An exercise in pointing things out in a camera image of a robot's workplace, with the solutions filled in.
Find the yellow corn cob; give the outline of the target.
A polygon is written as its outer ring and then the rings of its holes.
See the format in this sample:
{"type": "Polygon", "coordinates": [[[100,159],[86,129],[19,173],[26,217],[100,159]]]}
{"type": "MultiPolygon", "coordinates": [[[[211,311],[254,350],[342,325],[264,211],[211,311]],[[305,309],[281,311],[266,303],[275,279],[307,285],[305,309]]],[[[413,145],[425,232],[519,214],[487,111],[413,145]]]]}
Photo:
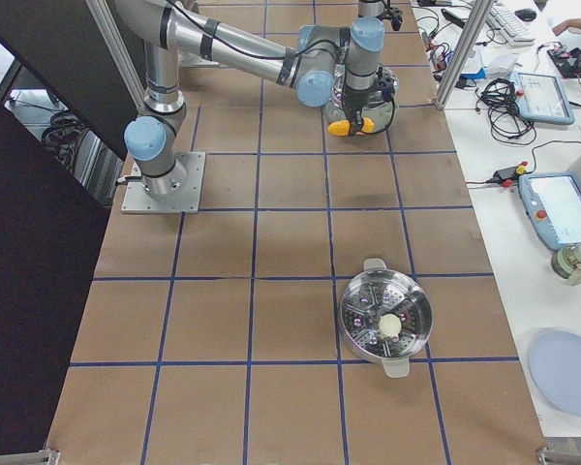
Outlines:
{"type": "Polygon", "coordinates": [[[332,122],[327,127],[327,132],[336,137],[350,137],[355,135],[370,135],[375,133],[375,123],[371,118],[363,118],[353,125],[349,120],[332,122]]]}

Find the stainless steel steamer basket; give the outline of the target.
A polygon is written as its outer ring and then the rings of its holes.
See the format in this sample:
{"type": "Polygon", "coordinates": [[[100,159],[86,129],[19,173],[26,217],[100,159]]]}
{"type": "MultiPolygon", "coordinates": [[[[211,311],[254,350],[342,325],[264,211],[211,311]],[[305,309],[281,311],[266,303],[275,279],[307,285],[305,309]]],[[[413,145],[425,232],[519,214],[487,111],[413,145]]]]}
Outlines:
{"type": "Polygon", "coordinates": [[[410,358],[424,348],[433,325],[424,290],[380,258],[365,260],[345,287],[337,320],[347,347],[392,379],[409,375],[410,358]]]}

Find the brown paper table mat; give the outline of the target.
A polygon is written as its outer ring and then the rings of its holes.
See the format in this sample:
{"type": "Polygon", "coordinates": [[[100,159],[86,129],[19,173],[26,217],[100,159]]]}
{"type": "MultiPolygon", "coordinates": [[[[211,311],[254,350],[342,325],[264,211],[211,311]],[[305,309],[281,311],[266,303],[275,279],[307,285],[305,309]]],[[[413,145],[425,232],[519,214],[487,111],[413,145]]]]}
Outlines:
{"type": "Polygon", "coordinates": [[[532,464],[541,432],[419,33],[376,154],[261,156],[273,205],[110,214],[47,444],[64,464],[532,464]],[[434,312],[402,379],[339,339],[363,262],[434,312]]]}

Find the white steamed bun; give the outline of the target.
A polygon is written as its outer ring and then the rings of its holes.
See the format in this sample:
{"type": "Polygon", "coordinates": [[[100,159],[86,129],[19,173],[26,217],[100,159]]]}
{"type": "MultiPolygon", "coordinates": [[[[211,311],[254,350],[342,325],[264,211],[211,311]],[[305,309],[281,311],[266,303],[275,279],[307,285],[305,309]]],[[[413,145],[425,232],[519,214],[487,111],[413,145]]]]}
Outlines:
{"type": "Polygon", "coordinates": [[[397,337],[402,330],[402,322],[395,314],[383,314],[379,319],[379,331],[385,337],[397,337]]]}

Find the blue teach pendant near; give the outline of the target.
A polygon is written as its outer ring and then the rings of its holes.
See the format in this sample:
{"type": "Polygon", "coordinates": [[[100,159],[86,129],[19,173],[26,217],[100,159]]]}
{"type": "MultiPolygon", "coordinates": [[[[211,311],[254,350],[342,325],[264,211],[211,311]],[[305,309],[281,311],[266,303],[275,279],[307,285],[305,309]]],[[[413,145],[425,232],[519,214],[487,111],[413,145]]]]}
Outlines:
{"type": "Polygon", "coordinates": [[[574,172],[523,174],[518,192],[537,236],[549,250],[581,242],[581,181],[574,172]]]}

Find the blue teach pendant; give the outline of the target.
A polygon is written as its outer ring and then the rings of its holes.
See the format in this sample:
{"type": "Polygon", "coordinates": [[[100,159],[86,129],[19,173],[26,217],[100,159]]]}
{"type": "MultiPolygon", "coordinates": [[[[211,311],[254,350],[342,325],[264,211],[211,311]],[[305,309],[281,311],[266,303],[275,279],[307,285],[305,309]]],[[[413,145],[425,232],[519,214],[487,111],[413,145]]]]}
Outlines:
{"type": "Polygon", "coordinates": [[[524,119],[558,125],[574,123],[566,92],[555,76],[514,71],[509,79],[514,85],[519,114],[524,119]]]}
{"type": "Polygon", "coordinates": [[[518,192],[537,236],[549,250],[581,242],[581,181],[574,172],[523,174],[518,192]]]}

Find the blue teach pendant far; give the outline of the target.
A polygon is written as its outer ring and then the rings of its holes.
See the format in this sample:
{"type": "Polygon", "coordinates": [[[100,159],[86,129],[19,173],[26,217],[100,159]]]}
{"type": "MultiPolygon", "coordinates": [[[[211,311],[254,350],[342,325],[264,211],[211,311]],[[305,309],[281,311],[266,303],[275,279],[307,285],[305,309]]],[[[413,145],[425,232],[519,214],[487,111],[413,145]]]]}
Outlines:
{"type": "Polygon", "coordinates": [[[514,85],[519,114],[524,119],[558,125],[574,123],[566,92],[555,76],[514,71],[509,79],[514,85]]]}

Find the glass jar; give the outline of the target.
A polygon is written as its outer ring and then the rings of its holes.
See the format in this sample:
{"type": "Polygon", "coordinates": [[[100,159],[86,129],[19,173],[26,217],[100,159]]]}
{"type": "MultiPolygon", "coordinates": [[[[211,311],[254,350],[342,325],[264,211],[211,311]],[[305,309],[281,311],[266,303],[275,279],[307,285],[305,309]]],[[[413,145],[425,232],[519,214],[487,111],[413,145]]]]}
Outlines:
{"type": "Polygon", "coordinates": [[[568,285],[581,284],[581,242],[569,244],[556,251],[551,258],[551,266],[568,285]]]}

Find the white keyboard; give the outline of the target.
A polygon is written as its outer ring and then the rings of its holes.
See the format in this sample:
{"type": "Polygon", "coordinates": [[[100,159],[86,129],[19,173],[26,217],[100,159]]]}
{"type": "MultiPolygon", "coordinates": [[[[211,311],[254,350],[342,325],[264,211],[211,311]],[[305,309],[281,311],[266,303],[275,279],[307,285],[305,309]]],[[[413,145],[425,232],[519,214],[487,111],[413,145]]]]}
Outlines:
{"type": "Polygon", "coordinates": [[[535,43],[534,34],[504,5],[493,3],[486,22],[491,28],[497,29],[511,47],[527,47],[535,43]]]}

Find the light blue plate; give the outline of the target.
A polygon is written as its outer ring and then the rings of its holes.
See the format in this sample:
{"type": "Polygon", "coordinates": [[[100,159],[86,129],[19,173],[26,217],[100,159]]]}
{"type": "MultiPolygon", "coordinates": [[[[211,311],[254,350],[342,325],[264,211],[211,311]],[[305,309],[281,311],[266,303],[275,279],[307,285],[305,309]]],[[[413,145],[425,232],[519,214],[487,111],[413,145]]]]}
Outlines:
{"type": "Polygon", "coordinates": [[[528,363],[546,400],[562,412],[581,417],[581,336],[542,331],[529,349],[528,363]]]}

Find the black computer mouse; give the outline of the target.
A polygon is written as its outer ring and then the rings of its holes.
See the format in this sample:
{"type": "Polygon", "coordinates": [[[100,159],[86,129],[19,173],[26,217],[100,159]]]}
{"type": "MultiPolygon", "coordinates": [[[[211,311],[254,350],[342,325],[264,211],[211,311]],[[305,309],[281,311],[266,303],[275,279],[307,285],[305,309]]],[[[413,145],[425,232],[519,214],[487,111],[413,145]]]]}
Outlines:
{"type": "Polygon", "coordinates": [[[523,22],[532,22],[536,19],[536,11],[530,8],[516,10],[514,14],[523,22]]]}

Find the aluminium frame post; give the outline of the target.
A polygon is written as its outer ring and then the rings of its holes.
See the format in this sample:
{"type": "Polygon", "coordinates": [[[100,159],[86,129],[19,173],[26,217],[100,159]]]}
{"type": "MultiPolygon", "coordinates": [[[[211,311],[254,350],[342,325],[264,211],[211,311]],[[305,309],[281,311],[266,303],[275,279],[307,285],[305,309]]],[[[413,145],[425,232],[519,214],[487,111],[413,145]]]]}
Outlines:
{"type": "Polygon", "coordinates": [[[469,14],[467,24],[462,30],[453,58],[442,76],[435,99],[435,107],[443,110],[465,66],[469,53],[490,11],[492,0],[477,0],[469,14]]]}

